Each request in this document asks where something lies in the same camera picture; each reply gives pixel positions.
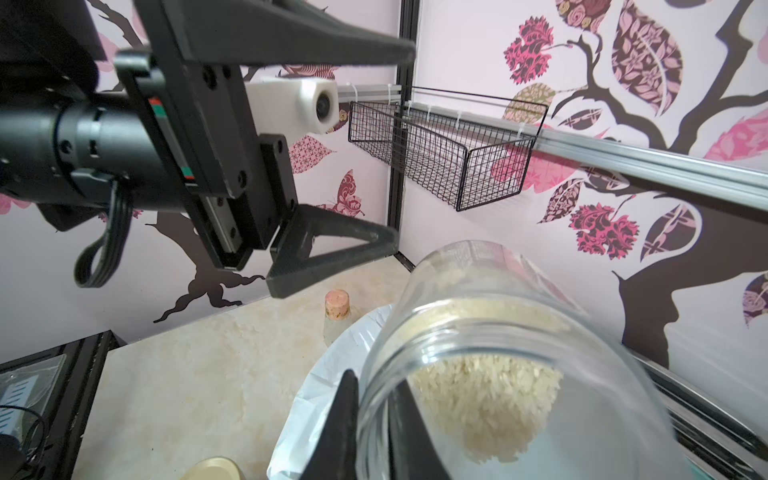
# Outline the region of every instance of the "butterfly decal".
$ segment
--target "butterfly decal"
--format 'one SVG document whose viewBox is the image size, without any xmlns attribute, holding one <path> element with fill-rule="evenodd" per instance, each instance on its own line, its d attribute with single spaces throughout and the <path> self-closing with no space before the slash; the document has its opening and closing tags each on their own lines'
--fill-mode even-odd
<svg viewBox="0 0 768 480">
<path fill-rule="evenodd" d="M 365 214 L 360 211 L 362 203 L 360 197 L 355 195 L 356 190 L 357 186 L 355 185 L 355 177 L 353 176 L 353 172 L 350 170 L 346 172 L 346 175 L 344 175 L 344 178 L 341 180 L 341 184 L 339 185 L 339 193 L 336 195 L 337 202 L 335 204 L 322 204 L 317 206 L 324 208 L 325 210 L 331 210 L 338 214 L 346 215 L 348 217 L 356 217 L 357 214 L 362 214 L 365 216 Z"/>
</svg>

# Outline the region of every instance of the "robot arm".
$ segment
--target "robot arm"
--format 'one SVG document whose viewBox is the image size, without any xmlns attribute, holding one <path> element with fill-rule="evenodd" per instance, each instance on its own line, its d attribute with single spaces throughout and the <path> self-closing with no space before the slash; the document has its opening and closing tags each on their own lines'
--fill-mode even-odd
<svg viewBox="0 0 768 480">
<path fill-rule="evenodd" d="M 283 132 L 257 132 L 240 66 L 406 63 L 412 42 L 298 0 L 137 0 L 151 51 L 115 58 L 126 97 L 94 92 L 83 2 L 39 3 L 0 0 L 0 192 L 37 203 L 59 230 L 108 210 L 78 259 L 80 286 L 117 268 L 133 208 L 185 210 L 219 268 L 270 248 L 279 298 L 397 251 L 392 229 L 298 204 Z M 313 94 L 322 121 L 332 92 Z M 318 235 L 368 243 L 310 258 Z"/>
</svg>

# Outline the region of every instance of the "small glass bottle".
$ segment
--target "small glass bottle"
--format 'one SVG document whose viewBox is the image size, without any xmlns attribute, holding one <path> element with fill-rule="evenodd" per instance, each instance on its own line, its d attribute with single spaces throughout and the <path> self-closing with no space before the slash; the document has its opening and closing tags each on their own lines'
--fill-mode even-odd
<svg viewBox="0 0 768 480">
<path fill-rule="evenodd" d="M 331 346 L 356 318 L 349 308 L 349 294 L 344 290 L 331 290 L 326 294 L 326 320 L 323 326 L 323 340 Z"/>
</svg>

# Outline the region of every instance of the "camera lens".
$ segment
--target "camera lens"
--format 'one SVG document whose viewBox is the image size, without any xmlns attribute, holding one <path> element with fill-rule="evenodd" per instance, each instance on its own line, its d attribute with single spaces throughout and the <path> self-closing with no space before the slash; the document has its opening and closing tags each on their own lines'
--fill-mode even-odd
<svg viewBox="0 0 768 480">
<path fill-rule="evenodd" d="M 317 118 L 319 120 L 325 120 L 325 118 L 331 112 L 331 99 L 327 94 L 320 94 L 320 96 L 317 98 L 316 111 Z"/>
</svg>

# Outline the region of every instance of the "gold jar lid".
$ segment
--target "gold jar lid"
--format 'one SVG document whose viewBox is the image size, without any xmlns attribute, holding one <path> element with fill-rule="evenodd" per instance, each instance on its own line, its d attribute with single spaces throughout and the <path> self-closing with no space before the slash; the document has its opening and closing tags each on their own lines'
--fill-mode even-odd
<svg viewBox="0 0 768 480">
<path fill-rule="evenodd" d="M 190 468 L 181 480 L 245 480 L 245 477 L 235 462 L 224 457 L 213 457 Z"/>
</svg>

